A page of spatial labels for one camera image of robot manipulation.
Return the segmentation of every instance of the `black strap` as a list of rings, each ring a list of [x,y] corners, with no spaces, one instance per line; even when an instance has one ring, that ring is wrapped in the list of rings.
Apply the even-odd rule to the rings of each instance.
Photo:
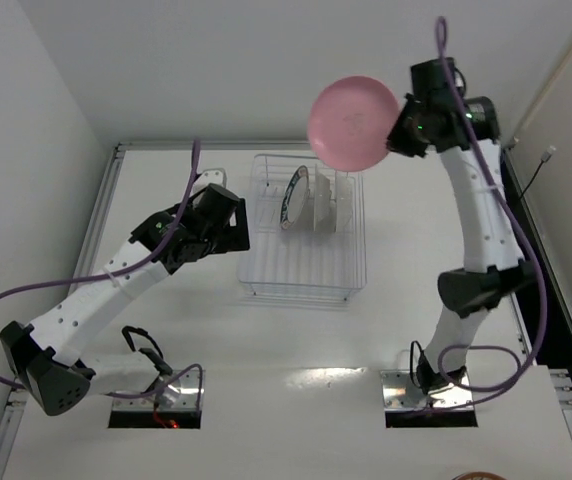
[[[131,327],[130,325],[126,325],[124,328],[122,328],[122,335],[124,336],[124,339],[126,340],[126,343],[128,344],[128,348],[130,348],[131,351],[133,351],[133,352],[136,351],[135,342],[133,341],[132,335],[139,335],[140,337],[143,337],[146,340],[148,340],[153,345],[153,348],[157,351],[159,356],[162,359],[164,358],[164,354],[162,353],[162,349],[159,348],[159,345],[157,345],[157,342],[155,341],[155,339],[153,337],[151,337],[150,334],[146,330],[144,330],[143,328]]]

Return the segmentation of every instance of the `dish rack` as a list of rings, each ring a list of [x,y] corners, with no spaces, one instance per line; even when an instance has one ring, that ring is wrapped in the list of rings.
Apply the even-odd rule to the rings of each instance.
[[[311,176],[310,195],[297,222],[283,230],[282,201],[293,173],[301,165],[308,168]],[[255,156],[247,196],[251,247],[241,255],[237,271],[239,281],[251,295],[344,302],[366,285],[362,176],[338,173],[347,180],[341,182],[342,186],[349,185],[352,191],[352,213],[344,212],[336,231],[320,233],[313,231],[312,226],[316,172],[330,180],[331,209],[336,209],[336,172],[316,157]]]

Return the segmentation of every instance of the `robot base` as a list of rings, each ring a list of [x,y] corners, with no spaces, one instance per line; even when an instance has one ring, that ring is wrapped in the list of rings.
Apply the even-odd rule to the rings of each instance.
[[[476,427],[472,394],[449,384],[425,395],[408,370],[380,372],[387,428]],[[469,385],[468,374],[461,379]]]
[[[201,427],[202,405],[204,401],[204,382],[199,409],[197,393],[199,391],[199,373],[190,372],[175,383],[169,385],[163,397],[158,397],[159,418],[175,421],[179,429]],[[164,428],[153,419],[152,398],[141,400],[114,399],[108,428]]]

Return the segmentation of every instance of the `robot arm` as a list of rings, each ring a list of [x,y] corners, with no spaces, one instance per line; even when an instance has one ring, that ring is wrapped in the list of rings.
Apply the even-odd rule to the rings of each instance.
[[[184,263],[250,247],[245,202],[221,185],[209,184],[191,197],[178,227],[168,232],[176,211],[174,206],[150,216],[96,273],[135,264],[155,251],[166,234],[172,235],[142,268],[84,285],[28,325],[11,322],[0,333],[11,369],[46,414],[64,413],[86,395],[147,391],[172,374],[152,349],[126,355],[84,350],[134,299]]]
[[[455,76],[454,60],[449,58],[448,63]],[[426,393],[445,384],[438,359],[446,348],[458,347],[444,357],[444,371],[456,379],[464,374],[468,347],[488,312],[504,296],[533,282],[534,272],[470,149],[439,60],[414,65],[411,77],[413,95],[406,96],[387,146],[409,157],[423,157],[428,146],[435,147],[453,186],[464,239],[463,268],[440,274],[437,282],[444,305],[417,367],[417,380]],[[496,188],[503,195],[493,104],[478,97],[466,100],[465,105]]]

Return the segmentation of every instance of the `metal frame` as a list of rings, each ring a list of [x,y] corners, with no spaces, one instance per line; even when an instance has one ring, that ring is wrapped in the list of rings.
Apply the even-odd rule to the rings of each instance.
[[[97,200],[91,214],[88,228],[86,230],[86,235],[84,237],[84,242],[82,244],[82,249],[79,255],[77,265],[75,267],[74,276],[87,275],[92,270],[93,262],[97,254],[97,246],[101,240],[104,226],[106,224],[106,218],[108,216],[109,207],[115,192],[115,187],[119,178],[119,171],[122,165],[122,161],[127,151],[150,151],[150,150],[189,150],[192,146],[191,141],[183,142],[125,142],[120,143],[111,153],[106,170],[104,172],[104,177],[98,192]],[[202,142],[202,147],[208,150],[309,150],[310,146],[305,141],[205,141]],[[507,167],[509,174],[511,175],[513,181],[519,185],[515,173],[507,162]],[[528,221],[533,228],[534,232],[537,232],[536,224],[525,205],[525,210],[527,214]],[[552,274],[553,268],[551,267],[550,260],[545,254],[545,244],[542,239],[536,234],[537,247],[542,253],[544,258],[545,266],[548,272],[551,274],[551,281],[555,286],[555,292],[561,300],[562,308],[564,313],[568,314],[567,318],[571,320],[572,315],[567,307],[566,296],[564,292],[557,284],[555,276]],[[71,287],[69,294],[75,290],[75,287]],[[531,350],[530,341],[526,333],[526,328],[524,325],[519,306],[517,304],[516,297],[511,295],[511,304],[513,311],[515,313],[515,318],[517,319],[517,331],[516,334],[522,343],[526,352]],[[2,421],[0,423],[0,480],[4,475],[8,459],[10,458],[10,453],[12,450],[13,442],[19,430],[19,425],[24,412],[26,401],[28,399],[28,394],[26,392],[15,392],[11,391],[6,407],[4,409],[4,414]],[[568,426],[571,438],[572,438],[572,405],[566,405],[565,408],[562,405],[562,412],[564,414],[564,419]]]

